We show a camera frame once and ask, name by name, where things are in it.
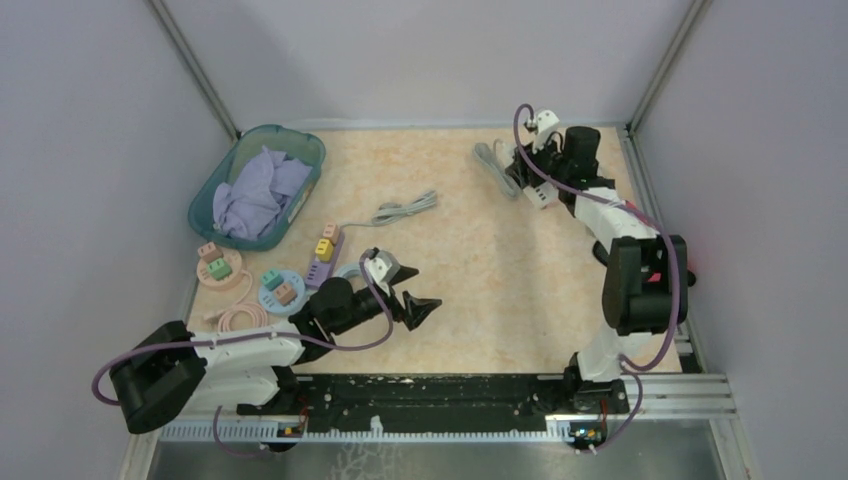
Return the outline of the white power strip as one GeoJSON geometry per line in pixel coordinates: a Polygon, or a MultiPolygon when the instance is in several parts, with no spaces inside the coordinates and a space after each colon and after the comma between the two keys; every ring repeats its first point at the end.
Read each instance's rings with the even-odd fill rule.
{"type": "Polygon", "coordinates": [[[523,193],[530,200],[531,204],[539,210],[543,210],[559,202],[559,190],[548,182],[536,187],[527,186],[523,189],[523,193]]]}

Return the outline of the purple power strip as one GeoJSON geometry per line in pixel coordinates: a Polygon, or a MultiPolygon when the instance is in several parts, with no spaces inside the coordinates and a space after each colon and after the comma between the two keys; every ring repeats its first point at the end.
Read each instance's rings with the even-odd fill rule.
{"type": "Polygon", "coordinates": [[[314,251],[310,264],[306,270],[304,277],[305,285],[308,289],[317,290],[320,285],[332,276],[335,271],[336,263],[341,253],[344,244],[345,234],[342,231],[338,244],[335,245],[335,253],[330,263],[321,263],[315,260],[314,251]]]}

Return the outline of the yellow plug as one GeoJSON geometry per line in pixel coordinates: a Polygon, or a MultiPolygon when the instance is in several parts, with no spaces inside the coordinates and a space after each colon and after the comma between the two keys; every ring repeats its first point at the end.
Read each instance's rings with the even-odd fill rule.
{"type": "Polygon", "coordinates": [[[321,238],[314,249],[314,258],[321,263],[330,263],[335,253],[335,244],[328,238],[321,238]]]}

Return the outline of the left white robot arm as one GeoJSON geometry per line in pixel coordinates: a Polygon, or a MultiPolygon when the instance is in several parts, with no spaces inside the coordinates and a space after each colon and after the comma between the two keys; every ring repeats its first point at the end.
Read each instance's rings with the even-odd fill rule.
{"type": "Polygon", "coordinates": [[[107,377],[112,404],[131,434],[160,429],[180,415],[233,407],[241,415],[285,414],[300,399],[292,369],[340,350],[334,336],[383,314],[391,324],[418,328],[442,304],[398,293],[417,275],[374,258],[361,274],[365,287],[331,277],[288,319],[244,332],[193,334],[179,321],[160,326],[133,350],[103,366],[92,390],[107,377]]]}

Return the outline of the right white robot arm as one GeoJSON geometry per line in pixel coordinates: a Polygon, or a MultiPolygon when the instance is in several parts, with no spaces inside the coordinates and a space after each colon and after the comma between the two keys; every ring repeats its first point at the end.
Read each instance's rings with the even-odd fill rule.
{"type": "Polygon", "coordinates": [[[602,398],[600,383],[619,379],[625,368],[646,372],[668,352],[686,314],[685,241],[668,235],[622,199],[614,180],[601,174],[601,134],[591,127],[559,129],[556,120],[529,120],[532,141],[516,146],[508,172],[523,187],[552,187],[558,199],[607,254],[601,306],[605,324],[573,357],[563,398],[576,412],[602,398]]]}

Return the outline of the brown plug on blue socket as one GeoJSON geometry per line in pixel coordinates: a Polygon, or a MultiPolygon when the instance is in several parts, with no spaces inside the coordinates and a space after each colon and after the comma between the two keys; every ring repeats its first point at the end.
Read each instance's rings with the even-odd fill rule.
{"type": "Polygon", "coordinates": [[[280,305],[288,305],[297,299],[297,291],[289,282],[284,282],[277,289],[272,291],[274,298],[280,305]]]}

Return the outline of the pink round socket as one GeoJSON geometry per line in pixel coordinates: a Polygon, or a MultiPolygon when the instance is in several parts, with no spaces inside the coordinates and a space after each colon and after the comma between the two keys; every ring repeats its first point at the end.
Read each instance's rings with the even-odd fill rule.
{"type": "Polygon", "coordinates": [[[215,291],[230,290],[237,286],[244,276],[244,259],[237,250],[222,248],[222,257],[208,263],[200,258],[196,264],[196,277],[201,286],[215,291]]]}

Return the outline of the red and black cloth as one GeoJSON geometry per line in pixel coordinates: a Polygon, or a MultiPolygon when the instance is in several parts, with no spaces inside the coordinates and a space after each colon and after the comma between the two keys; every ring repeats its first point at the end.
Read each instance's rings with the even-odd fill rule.
{"type": "MultiPolygon", "coordinates": [[[[591,253],[592,253],[593,257],[601,265],[603,265],[604,267],[606,267],[608,265],[608,252],[599,241],[596,241],[593,244],[592,249],[591,249],[591,253]]],[[[688,286],[692,287],[696,283],[697,283],[696,274],[691,269],[688,269],[687,270],[687,284],[688,284],[688,286]]]]}

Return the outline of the purple cloth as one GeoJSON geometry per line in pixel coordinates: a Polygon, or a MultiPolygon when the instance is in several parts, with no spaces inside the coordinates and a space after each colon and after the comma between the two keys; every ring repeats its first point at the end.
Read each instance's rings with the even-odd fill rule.
{"type": "Polygon", "coordinates": [[[312,167],[285,151],[263,146],[231,183],[215,190],[214,229],[230,238],[256,241],[283,217],[312,172],[312,167]]]}

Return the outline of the teal plastic basin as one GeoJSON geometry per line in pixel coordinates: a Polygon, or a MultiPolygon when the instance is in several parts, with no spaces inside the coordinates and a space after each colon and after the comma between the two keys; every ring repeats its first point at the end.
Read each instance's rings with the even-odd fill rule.
{"type": "Polygon", "coordinates": [[[275,247],[320,179],[325,157],[312,134],[271,124],[245,132],[191,202],[190,226],[227,248],[275,247]]]}

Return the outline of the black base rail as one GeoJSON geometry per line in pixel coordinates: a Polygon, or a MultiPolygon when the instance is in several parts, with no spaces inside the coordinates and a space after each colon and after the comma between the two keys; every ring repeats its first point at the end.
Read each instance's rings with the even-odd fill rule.
{"type": "Polygon", "coordinates": [[[621,380],[587,382],[576,375],[294,376],[261,406],[240,404],[242,416],[303,415],[309,433],[535,433],[549,415],[589,419],[628,414],[621,380]]]}

